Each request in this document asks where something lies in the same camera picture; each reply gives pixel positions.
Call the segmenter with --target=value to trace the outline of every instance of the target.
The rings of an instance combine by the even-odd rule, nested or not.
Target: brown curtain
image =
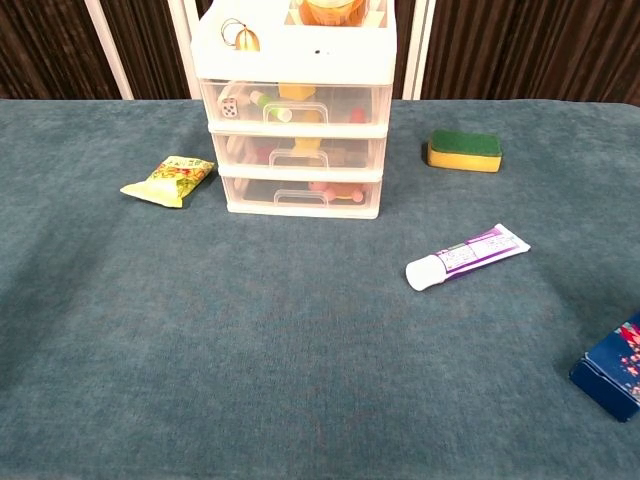
[[[422,98],[640,105],[640,2],[438,0]]]
[[[121,98],[84,2],[0,0],[0,98]]]
[[[134,98],[190,98],[169,4],[165,0],[100,3]]]
[[[213,0],[196,0],[200,17],[205,14],[212,3]],[[416,0],[395,0],[396,23],[398,24],[398,56],[396,60],[396,75],[393,82],[393,98],[402,97],[415,4]]]
[[[202,18],[202,15],[205,14],[209,7],[213,3],[213,0],[196,0],[196,8],[198,9],[198,15]]]

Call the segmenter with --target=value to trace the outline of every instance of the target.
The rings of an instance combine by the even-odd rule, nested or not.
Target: green scouring sponge
[[[432,167],[497,172],[502,161],[495,135],[436,130],[431,135],[427,163]]]

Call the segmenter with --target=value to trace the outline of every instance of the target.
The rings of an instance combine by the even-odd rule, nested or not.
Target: blue box
[[[585,353],[569,378],[620,422],[640,410],[640,312]]]

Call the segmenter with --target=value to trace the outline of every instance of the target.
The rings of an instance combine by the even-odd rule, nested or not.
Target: metal ring
[[[224,36],[225,30],[227,29],[227,27],[230,27],[231,25],[242,25],[244,28],[247,28],[247,25],[245,23],[241,22],[240,20],[238,20],[237,18],[227,18],[222,23],[222,27],[220,27],[220,35],[222,36],[222,41],[225,43],[225,45],[228,45],[230,47],[234,47],[235,46],[235,42],[227,41],[227,39]]]

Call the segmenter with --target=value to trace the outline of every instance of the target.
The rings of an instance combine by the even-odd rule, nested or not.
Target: pink toy
[[[351,123],[367,123],[367,114],[362,107],[355,107],[351,110],[351,117],[349,118]]]
[[[269,165],[269,155],[273,152],[275,147],[264,146],[256,148],[256,155],[258,156],[258,163],[261,165]]]
[[[364,200],[363,185],[361,183],[328,183],[309,182],[309,190],[312,192],[324,192],[327,200],[353,200],[356,203]]]

